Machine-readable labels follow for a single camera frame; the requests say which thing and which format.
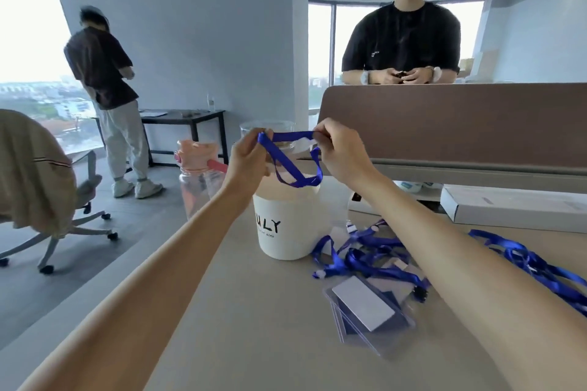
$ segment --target cardboard box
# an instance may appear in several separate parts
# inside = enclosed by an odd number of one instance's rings
[[[587,195],[577,193],[444,186],[440,204],[457,224],[587,233]]]

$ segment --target brown partition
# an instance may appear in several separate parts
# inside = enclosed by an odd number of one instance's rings
[[[374,159],[587,168],[587,83],[334,86]]]

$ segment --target shoe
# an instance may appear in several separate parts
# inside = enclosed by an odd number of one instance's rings
[[[121,198],[124,195],[128,195],[134,186],[133,183],[129,183],[124,178],[114,181],[112,195],[114,195],[114,198]]]
[[[143,198],[149,198],[150,196],[156,195],[163,190],[163,184],[155,184],[150,179],[137,182],[135,187],[135,198],[142,200]]]

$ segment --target hand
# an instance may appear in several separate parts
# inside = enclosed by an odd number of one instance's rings
[[[356,130],[327,118],[314,128],[313,138],[328,171],[353,191],[360,190],[364,180],[378,174]]]
[[[403,76],[401,80],[403,83],[415,85],[421,83],[431,83],[434,78],[434,70],[431,68],[415,68],[407,72],[407,76]]]
[[[398,71],[395,68],[386,70],[374,70],[369,72],[369,83],[373,85],[397,85],[401,79],[395,75]]]
[[[263,176],[269,175],[265,165],[268,153],[257,142],[257,136],[263,131],[269,138],[273,138],[272,130],[253,129],[232,146],[222,192],[236,195],[248,202],[257,191]]]

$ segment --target hair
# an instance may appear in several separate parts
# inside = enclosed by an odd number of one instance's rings
[[[108,19],[92,9],[83,9],[82,8],[79,12],[79,20],[82,23],[92,22],[93,24],[96,24],[96,25],[104,25],[106,27],[106,31],[110,31],[110,25],[108,24]]]

